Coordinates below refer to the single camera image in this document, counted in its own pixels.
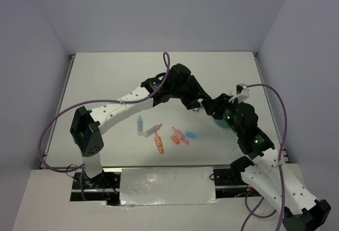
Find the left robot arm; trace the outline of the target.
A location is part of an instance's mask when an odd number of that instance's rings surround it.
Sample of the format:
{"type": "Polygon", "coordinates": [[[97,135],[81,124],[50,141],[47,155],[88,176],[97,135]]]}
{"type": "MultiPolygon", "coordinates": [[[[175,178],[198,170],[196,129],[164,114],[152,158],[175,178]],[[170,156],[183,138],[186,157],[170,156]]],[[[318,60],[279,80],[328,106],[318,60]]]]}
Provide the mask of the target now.
{"type": "Polygon", "coordinates": [[[92,188],[102,185],[104,181],[100,161],[100,151],[104,147],[102,136],[113,126],[170,99],[179,99],[188,110],[191,110],[198,108],[201,100],[210,98],[191,71],[182,64],[176,64],[168,72],[146,79],[115,103],[91,110],[84,106],[76,109],[70,133],[82,155],[85,182],[92,188]]]}

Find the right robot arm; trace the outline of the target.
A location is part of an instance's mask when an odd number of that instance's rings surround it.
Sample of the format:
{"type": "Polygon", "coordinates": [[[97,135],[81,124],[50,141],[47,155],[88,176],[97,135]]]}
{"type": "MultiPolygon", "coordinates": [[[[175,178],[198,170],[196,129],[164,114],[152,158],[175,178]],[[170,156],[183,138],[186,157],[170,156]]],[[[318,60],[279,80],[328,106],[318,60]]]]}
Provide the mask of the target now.
{"type": "Polygon", "coordinates": [[[244,156],[232,162],[231,180],[247,183],[283,214],[281,225],[286,230],[318,229],[331,210],[329,203],[309,192],[279,159],[278,149],[257,125],[254,107],[227,94],[203,100],[202,105],[207,115],[225,120],[238,138],[244,156]]]}

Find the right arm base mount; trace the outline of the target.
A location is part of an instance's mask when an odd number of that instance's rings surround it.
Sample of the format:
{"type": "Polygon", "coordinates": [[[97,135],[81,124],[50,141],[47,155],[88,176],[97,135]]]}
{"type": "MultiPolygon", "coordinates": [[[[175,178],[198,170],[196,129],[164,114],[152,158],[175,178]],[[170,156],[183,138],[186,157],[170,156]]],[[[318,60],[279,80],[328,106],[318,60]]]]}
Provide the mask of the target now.
{"type": "Polygon", "coordinates": [[[209,175],[214,181],[215,194],[217,199],[222,198],[243,198],[252,191],[251,196],[258,197],[260,194],[240,178],[240,173],[234,168],[217,168],[209,175]]]}

